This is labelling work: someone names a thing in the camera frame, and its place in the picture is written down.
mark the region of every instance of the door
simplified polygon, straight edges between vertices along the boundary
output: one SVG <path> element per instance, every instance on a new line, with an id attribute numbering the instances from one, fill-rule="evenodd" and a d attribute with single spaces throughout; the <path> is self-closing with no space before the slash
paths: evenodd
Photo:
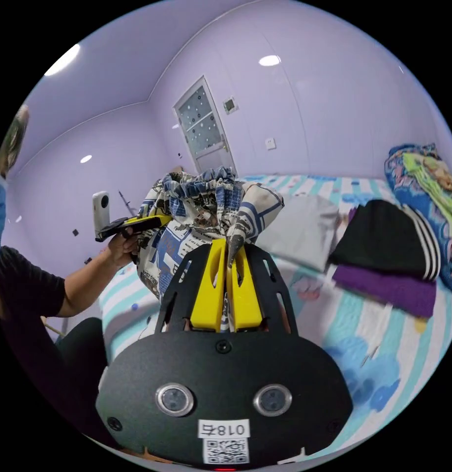
<path id="1" fill-rule="evenodd" d="M 181 130 L 199 173 L 220 166 L 236 166 L 205 78 L 201 78 L 175 106 Z"/>

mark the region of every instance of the striped bedsheet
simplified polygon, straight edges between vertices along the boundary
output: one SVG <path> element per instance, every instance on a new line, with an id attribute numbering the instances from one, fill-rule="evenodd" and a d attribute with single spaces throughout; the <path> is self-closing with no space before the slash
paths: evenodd
<path id="1" fill-rule="evenodd" d="M 257 175 L 245 180 L 282 194 L 323 196 L 341 213 L 370 199 L 396 202 L 388 184 L 379 179 Z M 338 438 L 327 449 L 299 459 L 307 460 L 375 434 L 418 394 L 452 340 L 452 293 L 438 282 L 434 316 L 424 323 L 334 286 L 333 267 L 318 274 L 278 258 L 275 262 L 289 287 L 300 336 L 333 356 L 354 401 L 354 412 Z M 99 304 L 109 360 L 155 329 L 158 301 L 141 283 L 134 265 L 118 272 Z"/>

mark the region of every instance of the purple cloth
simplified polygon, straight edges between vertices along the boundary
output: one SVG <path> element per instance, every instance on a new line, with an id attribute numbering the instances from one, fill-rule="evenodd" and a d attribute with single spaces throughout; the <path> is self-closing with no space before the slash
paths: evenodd
<path id="1" fill-rule="evenodd" d="M 349 212 L 352 220 L 357 209 Z M 436 283 L 404 275 L 382 274 L 361 267 L 339 265 L 332 276 L 342 288 L 373 296 L 418 318 L 430 318 L 436 302 Z"/>

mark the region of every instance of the person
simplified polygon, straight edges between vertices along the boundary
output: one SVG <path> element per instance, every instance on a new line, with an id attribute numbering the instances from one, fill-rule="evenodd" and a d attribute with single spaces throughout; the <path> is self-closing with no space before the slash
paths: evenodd
<path id="1" fill-rule="evenodd" d="M 65 279 L 31 264 L 17 250 L 1 247 L 6 175 L 19 154 L 28 120 L 23 106 L 0 148 L 0 325 L 25 373 L 48 402 L 83 434 L 119 448 L 95 408 L 107 364 L 101 320 L 84 320 L 56 346 L 41 317 L 73 317 L 90 307 L 116 272 L 131 262 L 137 239 L 113 237 L 106 250 Z"/>

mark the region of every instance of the ceiling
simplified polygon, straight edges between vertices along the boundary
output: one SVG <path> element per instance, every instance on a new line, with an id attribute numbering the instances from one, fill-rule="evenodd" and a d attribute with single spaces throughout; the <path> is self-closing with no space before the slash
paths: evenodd
<path id="1" fill-rule="evenodd" d="M 124 15 L 79 44 L 76 59 L 43 77 L 12 174 L 60 134 L 101 113 L 147 100 L 175 54 L 202 27 L 250 0 L 166 0 Z"/>

